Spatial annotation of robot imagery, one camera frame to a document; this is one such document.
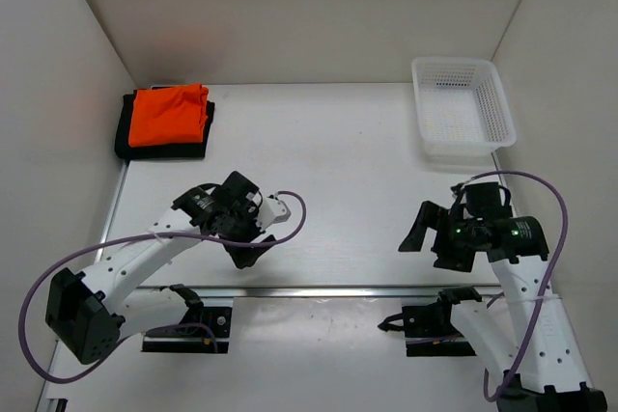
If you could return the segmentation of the black t shirt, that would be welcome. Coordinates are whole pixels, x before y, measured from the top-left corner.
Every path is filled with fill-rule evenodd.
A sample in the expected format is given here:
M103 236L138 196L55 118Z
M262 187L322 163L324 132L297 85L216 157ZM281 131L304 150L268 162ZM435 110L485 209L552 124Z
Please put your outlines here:
M215 103L207 102L204 140L201 143L165 144L149 147L132 148L128 143L131 117L133 112L133 94L123 95L123 105L116 129L114 152L118 158L129 162L133 160L157 159L204 159L206 156L211 124L214 118Z

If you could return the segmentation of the orange t shirt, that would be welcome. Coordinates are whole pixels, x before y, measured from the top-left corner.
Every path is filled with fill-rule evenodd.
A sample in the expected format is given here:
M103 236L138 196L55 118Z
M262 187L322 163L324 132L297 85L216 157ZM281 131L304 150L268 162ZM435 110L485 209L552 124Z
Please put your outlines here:
M210 90L202 84L136 92L128 133L132 148L201 144Z

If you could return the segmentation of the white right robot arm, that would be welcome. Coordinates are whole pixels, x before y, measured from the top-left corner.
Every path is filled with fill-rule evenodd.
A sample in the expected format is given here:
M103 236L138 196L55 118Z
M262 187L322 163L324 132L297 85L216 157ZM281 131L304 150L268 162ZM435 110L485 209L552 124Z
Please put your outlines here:
M486 379L497 382L486 399L500 411L605 411L603 391L593 387L575 334L550 274L559 252L550 250L541 223L517 216L510 191L498 182L459 184L450 207L425 201L399 246L422 249L428 231L434 266L471 271L486 255L501 287L513 333L493 318L476 288L441 290L427 306L407 306L399 330L410 345L463 341L483 363Z

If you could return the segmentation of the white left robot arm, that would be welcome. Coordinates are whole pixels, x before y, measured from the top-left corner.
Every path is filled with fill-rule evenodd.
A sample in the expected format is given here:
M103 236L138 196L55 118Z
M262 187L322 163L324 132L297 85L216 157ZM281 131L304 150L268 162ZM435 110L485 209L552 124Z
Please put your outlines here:
M118 341L164 326L182 335L201 327L204 304L182 284L147 294L137 288L175 256L198 244L198 235L225 240L243 269L265 253L269 226L287 221L286 204L263 196L237 171L220 184L202 184L180 195L149 228L151 240L128 243L77 273L64 268L51 282L45 321L83 365L103 359Z

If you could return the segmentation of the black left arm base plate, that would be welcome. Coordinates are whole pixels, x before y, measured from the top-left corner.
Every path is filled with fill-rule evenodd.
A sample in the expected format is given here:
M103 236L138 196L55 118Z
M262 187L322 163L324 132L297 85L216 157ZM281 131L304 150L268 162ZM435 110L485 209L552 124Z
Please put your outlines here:
M142 339L146 353L227 354L232 328L233 300L203 299L204 307L186 316L177 328L157 328Z

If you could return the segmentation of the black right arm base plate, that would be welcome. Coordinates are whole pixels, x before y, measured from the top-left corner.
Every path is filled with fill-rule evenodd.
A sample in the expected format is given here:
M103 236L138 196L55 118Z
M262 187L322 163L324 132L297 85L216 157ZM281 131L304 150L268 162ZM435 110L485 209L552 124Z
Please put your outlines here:
M408 358L473 357L475 352L464 336L451 324L450 309L435 302L429 305L404 305L379 325L382 332L402 333Z

